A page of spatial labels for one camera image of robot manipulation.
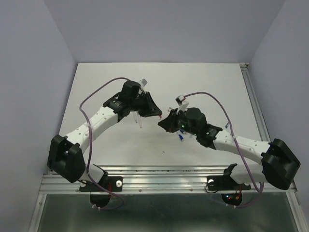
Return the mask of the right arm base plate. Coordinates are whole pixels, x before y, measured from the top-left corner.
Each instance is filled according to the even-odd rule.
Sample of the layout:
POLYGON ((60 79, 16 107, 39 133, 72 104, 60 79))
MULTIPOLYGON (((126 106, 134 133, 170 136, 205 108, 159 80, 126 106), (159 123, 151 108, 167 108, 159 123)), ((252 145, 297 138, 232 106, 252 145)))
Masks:
POLYGON ((237 190, 251 190, 251 185, 245 185, 244 183, 238 184, 232 179, 231 174, 237 164, 231 164, 222 175, 209 175, 207 176, 207 183, 205 191, 207 193, 217 193, 218 191, 237 191, 237 190))

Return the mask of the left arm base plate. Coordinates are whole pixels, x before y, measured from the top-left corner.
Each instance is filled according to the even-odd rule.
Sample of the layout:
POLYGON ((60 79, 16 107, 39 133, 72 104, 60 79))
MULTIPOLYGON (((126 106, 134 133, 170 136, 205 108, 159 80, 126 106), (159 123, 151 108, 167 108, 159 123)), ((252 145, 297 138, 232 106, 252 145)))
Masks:
MULTIPOLYGON (((121 192, 123 187, 122 176, 104 176, 98 185, 112 192, 121 192)), ((91 181, 83 181, 79 186, 80 192, 99 192, 102 191, 97 185, 91 181)))

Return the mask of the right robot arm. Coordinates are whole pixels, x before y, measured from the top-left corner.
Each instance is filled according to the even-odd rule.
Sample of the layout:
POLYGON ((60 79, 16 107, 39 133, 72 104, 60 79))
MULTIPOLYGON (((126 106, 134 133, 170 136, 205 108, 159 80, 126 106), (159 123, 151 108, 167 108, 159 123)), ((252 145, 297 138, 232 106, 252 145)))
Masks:
POLYGON ((195 107, 185 111, 171 110, 168 117, 158 122, 158 126, 170 133, 183 130, 195 136, 203 147, 253 161, 253 165, 246 164, 244 167, 238 164, 229 166, 228 173, 222 177, 222 183, 228 189, 255 180, 287 190, 300 167, 300 161, 283 140, 267 142, 232 135, 208 123, 205 115, 195 107))

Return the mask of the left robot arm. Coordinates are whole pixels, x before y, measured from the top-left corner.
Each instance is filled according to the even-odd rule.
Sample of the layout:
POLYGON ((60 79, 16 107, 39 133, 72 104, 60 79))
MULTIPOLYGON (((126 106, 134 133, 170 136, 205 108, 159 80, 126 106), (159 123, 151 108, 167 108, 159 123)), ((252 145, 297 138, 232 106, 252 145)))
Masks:
POLYGON ((150 93, 145 91, 145 79, 135 82, 126 79, 120 92, 109 98, 86 122, 72 132, 51 140, 47 166, 71 183, 87 181, 96 190, 107 186, 107 172, 85 158, 86 150, 92 150, 92 143, 108 128, 119 123, 131 112, 141 117, 160 116, 150 93))

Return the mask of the blue gel pen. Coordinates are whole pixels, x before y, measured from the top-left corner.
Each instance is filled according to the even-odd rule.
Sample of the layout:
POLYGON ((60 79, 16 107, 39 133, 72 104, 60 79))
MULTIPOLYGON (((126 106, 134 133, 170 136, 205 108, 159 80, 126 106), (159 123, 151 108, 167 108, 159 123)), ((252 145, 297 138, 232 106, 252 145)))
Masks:
POLYGON ((138 112, 134 112, 133 116, 134 116, 135 122, 138 124, 140 128, 142 128, 141 116, 138 114, 138 112))

